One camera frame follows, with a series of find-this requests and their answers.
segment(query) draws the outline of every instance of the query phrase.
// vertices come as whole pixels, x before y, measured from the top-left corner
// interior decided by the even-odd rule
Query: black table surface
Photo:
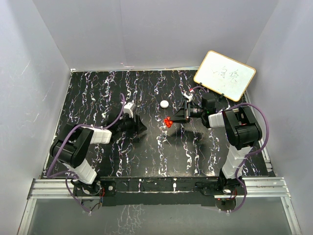
[[[224,128],[205,128],[194,118],[188,124],[174,123],[167,128],[164,119],[181,107],[185,91],[197,84],[196,70],[100,71],[72,74],[56,136],[69,123],[100,126],[110,112],[119,113],[119,94],[136,104],[135,114],[147,126],[145,133],[120,133],[110,144],[90,145],[87,161],[101,177],[206,177],[218,176],[226,161],[229,143]],[[197,90],[194,102],[200,104],[203,90]],[[217,110],[245,102],[217,98]],[[167,109],[160,102],[167,100]],[[49,157],[46,169],[50,167]],[[67,170],[57,163],[53,173]],[[249,157],[245,176],[268,176],[262,154]]]

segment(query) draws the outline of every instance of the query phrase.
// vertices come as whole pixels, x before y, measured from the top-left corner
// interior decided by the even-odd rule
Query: small whiteboard
[[[194,81],[239,101],[254,75],[254,68],[211,50],[200,65]]]

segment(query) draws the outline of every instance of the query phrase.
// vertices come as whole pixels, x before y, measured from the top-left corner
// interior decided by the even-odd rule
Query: purple wire
[[[268,124],[268,120],[267,120],[267,118],[265,117],[264,113],[263,113],[257,106],[255,106],[255,105],[253,105],[253,104],[250,104],[250,103],[241,103],[241,104],[237,104],[237,105],[235,105],[235,106],[233,106],[233,107],[231,107],[231,108],[229,108],[229,109],[236,109],[236,108],[238,108],[238,107],[240,107],[240,106],[244,106],[244,105],[248,105],[248,106],[251,106],[251,107],[255,108],[255,109],[256,109],[257,111],[259,111],[259,113],[262,115],[262,117],[263,117],[263,119],[264,119],[264,122],[265,122],[265,127],[266,127],[266,137],[265,137],[264,143],[263,143],[263,145],[261,146],[261,148],[258,149],[258,150],[256,150],[256,151],[254,151],[254,152],[252,152],[252,153],[248,153],[247,155],[245,155],[245,159],[239,164],[238,168],[237,168],[236,171],[235,171],[236,179],[237,179],[237,181],[244,187],[245,193],[244,193],[244,198],[243,198],[243,201],[241,202],[241,204],[240,204],[237,208],[235,208],[234,210],[232,210],[232,212],[235,212],[235,211],[239,210],[239,209],[244,205],[244,203],[245,203],[245,201],[246,201],[246,195],[247,195],[246,186],[245,186],[245,184],[244,184],[244,183],[239,179],[239,177],[238,177],[239,169],[245,164],[246,159],[247,159],[249,156],[252,156],[252,155],[254,155],[254,154],[258,154],[258,153],[260,153],[260,152],[265,148],[266,144],[268,143],[268,137],[269,137],[269,124]]]
[[[59,158],[59,156],[60,156],[60,154],[61,154],[61,152],[62,152],[62,150],[63,150],[63,148],[64,148],[64,146],[66,145],[66,143],[67,143],[67,141],[69,140],[70,136],[71,136],[78,128],[80,128],[80,127],[89,127],[89,128],[97,128],[97,129],[108,129],[108,128],[110,128],[111,126],[113,126],[113,125],[119,120],[119,118],[120,118],[120,117],[122,116],[122,114],[123,114],[123,110],[124,110],[124,106],[125,106],[125,97],[124,97],[124,95],[123,95],[122,93],[120,94],[120,96],[121,96],[121,98],[122,98],[122,109],[121,109],[119,115],[117,116],[117,118],[116,118],[110,125],[108,125],[108,126],[102,128],[102,127],[93,127],[93,126],[85,125],[85,124],[79,124],[79,125],[75,126],[75,127],[68,133],[68,135],[67,135],[66,138],[64,139],[64,141],[63,141],[63,143],[62,143],[62,145],[61,145],[59,151],[58,151],[57,154],[55,155],[55,157],[54,157],[54,159],[53,159],[53,161],[52,161],[52,164],[51,164],[50,167],[49,167],[49,170],[48,170],[48,172],[47,172],[47,178],[51,179],[51,178],[53,178],[53,177],[56,177],[56,176],[61,175],[61,174],[63,174],[63,173],[66,172],[66,171],[62,171],[62,172],[59,172],[59,173],[50,175],[51,172],[52,172],[52,170],[53,170],[53,168],[54,168],[54,166],[55,166],[55,164],[56,164],[56,162],[57,162],[57,160],[58,160],[58,158]]]
[[[49,178],[49,179],[51,179],[51,178],[53,178],[53,177],[56,177],[56,176],[58,176],[58,175],[62,175],[62,174],[64,174],[64,173],[69,173],[69,175],[66,177],[66,179],[65,179],[65,185],[66,185],[66,187],[67,187],[67,190],[68,190],[68,192],[70,193],[70,195],[74,198],[74,200],[86,211],[86,212],[88,212],[88,213],[90,213],[91,211],[88,209],[88,208],[86,208],[86,207],[84,207],[84,205],[82,205],[81,204],[81,202],[75,197],[75,195],[71,192],[71,190],[70,190],[70,188],[69,188],[69,186],[68,186],[68,183],[67,183],[67,180],[71,177],[71,179],[78,179],[78,176],[77,175],[74,175],[74,176],[72,176],[71,174],[75,174],[75,172],[72,172],[72,171],[69,171],[69,170],[66,170],[66,171],[61,171],[61,172],[58,172],[58,173],[56,173],[56,174],[53,174],[53,175],[50,175],[51,174],[51,172],[52,172],[52,170],[53,170],[53,168],[54,168],[54,166],[55,166],[55,164],[56,164],[56,162],[57,162],[57,160],[58,160],[58,158],[59,158],[59,156],[60,156],[60,154],[61,154],[61,151],[63,150],[63,148],[64,148],[64,146],[65,146],[65,144],[67,143],[67,141],[69,140],[69,138],[70,138],[70,136],[75,132],[75,130],[77,130],[79,127],[89,127],[89,128],[97,128],[97,129],[108,129],[108,128],[110,128],[111,126],[113,126],[119,119],[120,119],[120,117],[122,116],[122,114],[123,114],[123,110],[124,110],[124,106],[125,106],[125,97],[124,97],[124,95],[121,93],[120,94],[120,96],[121,96],[121,98],[122,98],[122,108],[121,108],[121,111],[120,111],[120,113],[119,113],[119,115],[117,116],[117,118],[110,124],[110,125],[108,125],[108,126],[106,126],[106,127],[93,127],[93,126],[90,126],[90,125],[85,125],[85,124],[79,124],[79,125],[77,125],[77,126],[75,126],[69,133],[68,133],[68,135],[66,136],[66,138],[64,139],[64,141],[63,141],[63,143],[62,143],[62,145],[61,145],[61,147],[60,147],[60,149],[59,149],[59,151],[57,152],[57,154],[55,155],[55,157],[54,157],[54,159],[53,159],[53,161],[52,161],[52,163],[51,163],[51,165],[50,165],[50,167],[49,167],[49,170],[48,170],[48,172],[47,172],[47,178]]]
[[[194,89],[197,89],[197,88],[202,89],[202,90],[204,90],[205,92],[207,92],[207,90],[206,90],[204,87],[201,87],[201,86],[196,86],[196,87],[194,87],[194,88],[191,88],[191,90],[194,90]]]
[[[85,207],[84,205],[81,204],[81,202],[75,197],[75,195],[71,192],[69,186],[68,186],[68,183],[67,183],[67,180],[68,179],[76,179],[76,177],[72,176],[71,173],[75,174],[74,172],[72,171],[68,171],[70,174],[65,178],[65,185],[68,189],[68,192],[70,193],[70,195],[74,198],[74,200],[84,209],[84,211],[90,213],[91,211]]]

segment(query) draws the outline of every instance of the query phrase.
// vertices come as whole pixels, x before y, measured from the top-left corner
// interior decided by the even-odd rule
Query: purple cable
[[[124,97],[124,95],[121,93],[120,96],[121,96],[121,98],[122,98],[122,109],[121,109],[119,115],[117,116],[117,118],[116,118],[110,125],[108,125],[108,126],[102,128],[102,127],[93,127],[93,126],[85,125],[85,124],[79,124],[79,125],[75,126],[75,127],[68,133],[68,135],[67,135],[66,138],[64,139],[64,141],[63,141],[63,143],[62,143],[62,145],[61,145],[59,151],[58,151],[57,154],[55,155],[55,157],[54,157],[54,159],[53,159],[53,161],[52,161],[51,166],[49,167],[49,170],[48,170],[48,172],[47,172],[47,178],[51,179],[51,178],[53,178],[53,177],[56,177],[56,176],[61,175],[61,174],[63,174],[63,173],[66,173],[66,171],[62,171],[62,172],[59,172],[59,173],[50,175],[51,172],[52,172],[52,170],[53,170],[53,168],[54,168],[54,165],[56,164],[56,162],[57,162],[57,160],[58,160],[58,158],[59,158],[59,156],[60,156],[60,154],[61,154],[61,152],[62,152],[64,146],[66,145],[67,141],[69,140],[70,136],[71,136],[79,127],[89,127],[89,128],[97,128],[97,129],[108,129],[108,128],[110,128],[111,126],[113,126],[113,125],[119,120],[119,118],[120,118],[120,117],[122,116],[122,114],[123,114],[124,105],[125,105],[125,97]]]
[[[69,188],[69,186],[68,186],[67,180],[68,180],[68,179],[76,179],[76,177],[71,175],[71,174],[75,174],[74,172],[72,172],[72,171],[68,171],[68,172],[69,172],[70,174],[65,178],[65,185],[66,185],[66,187],[67,187],[67,189],[68,189],[68,192],[69,192],[70,195],[74,198],[74,200],[81,206],[81,208],[84,209],[84,211],[90,213],[91,211],[90,211],[87,207],[85,207],[84,205],[82,205],[81,202],[80,202],[80,201],[75,197],[75,195],[71,192],[71,190],[70,190],[70,188]]]
[[[197,89],[197,88],[204,90],[204,92],[207,92],[206,89],[204,87],[201,87],[201,86],[196,86],[194,88],[191,88],[190,91],[194,90],[194,89]]]
[[[256,151],[254,151],[254,152],[252,152],[252,153],[248,153],[247,155],[245,155],[245,159],[239,164],[238,168],[236,169],[236,172],[235,172],[236,179],[237,179],[237,181],[244,187],[245,193],[244,193],[244,198],[243,198],[243,201],[241,202],[241,204],[240,204],[237,208],[235,208],[234,210],[232,210],[232,212],[235,212],[235,211],[239,210],[239,209],[244,205],[244,203],[245,203],[245,201],[246,201],[246,195],[247,195],[246,186],[245,186],[245,184],[244,184],[244,183],[239,179],[239,177],[238,177],[239,169],[245,164],[246,159],[247,159],[249,156],[254,155],[254,154],[258,154],[258,153],[260,153],[260,152],[265,148],[266,144],[268,143],[268,137],[269,137],[269,124],[268,124],[268,120],[267,120],[267,118],[265,117],[264,113],[263,113],[257,106],[255,106],[255,105],[253,105],[253,104],[249,104],[249,103],[242,103],[242,104],[237,104],[237,105],[235,105],[235,106],[233,106],[233,107],[231,107],[231,108],[229,108],[229,109],[236,109],[236,108],[238,108],[238,107],[240,107],[240,106],[244,106],[244,105],[248,105],[248,106],[251,106],[251,107],[255,108],[255,109],[256,109],[257,111],[259,111],[259,113],[262,115],[262,117],[263,117],[263,119],[264,119],[264,122],[265,122],[265,127],[266,127],[266,137],[265,137],[264,143],[263,143],[263,145],[261,146],[261,148],[258,149],[258,150],[256,150]]]
[[[108,126],[106,126],[106,127],[104,127],[104,128],[102,128],[102,127],[93,127],[93,126],[89,126],[89,125],[85,125],[85,124],[79,124],[79,125],[75,126],[75,127],[68,133],[68,135],[66,136],[66,138],[64,139],[64,141],[63,141],[63,143],[62,143],[62,145],[61,145],[59,151],[58,151],[57,154],[55,155],[55,157],[54,157],[54,159],[53,159],[53,161],[52,161],[52,163],[51,163],[51,165],[50,165],[50,167],[49,167],[49,170],[48,170],[48,172],[47,172],[47,178],[49,178],[49,179],[51,179],[51,178],[53,178],[53,177],[56,177],[56,176],[58,176],[58,175],[62,175],[62,174],[64,174],[64,173],[69,173],[69,175],[68,175],[68,176],[66,177],[66,179],[65,179],[65,185],[66,185],[66,187],[67,187],[67,190],[68,190],[68,192],[70,193],[70,195],[74,198],[74,200],[75,200],[86,212],[88,212],[88,213],[90,213],[91,211],[90,211],[88,208],[84,207],[84,205],[82,205],[82,204],[80,203],[80,201],[75,197],[75,195],[71,192],[70,188],[68,187],[67,180],[68,180],[70,177],[71,177],[71,179],[78,179],[78,176],[77,176],[77,175],[72,176],[71,174],[75,174],[75,173],[72,172],[72,171],[69,171],[69,170],[61,171],[61,172],[58,172],[58,173],[53,174],[53,175],[50,175],[50,174],[51,174],[51,172],[52,172],[52,170],[53,170],[53,168],[54,168],[54,165],[56,164],[56,162],[57,162],[57,160],[58,160],[58,158],[59,158],[59,156],[60,156],[60,154],[61,154],[61,151],[63,150],[65,144],[66,144],[67,141],[69,140],[70,136],[75,132],[75,130],[77,130],[79,127],[82,127],[82,126],[84,126],[84,127],[89,127],[89,128],[97,128],[97,129],[108,129],[108,128],[110,128],[111,126],[113,126],[113,125],[119,120],[119,118],[120,118],[120,117],[122,116],[122,114],[123,114],[123,110],[124,110],[124,106],[125,106],[125,97],[124,97],[124,95],[123,95],[122,93],[120,94],[120,96],[121,96],[121,98],[122,98],[122,109],[121,109],[119,115],[117,116],[117,118],[116,118],[110,125],[108,125]]]

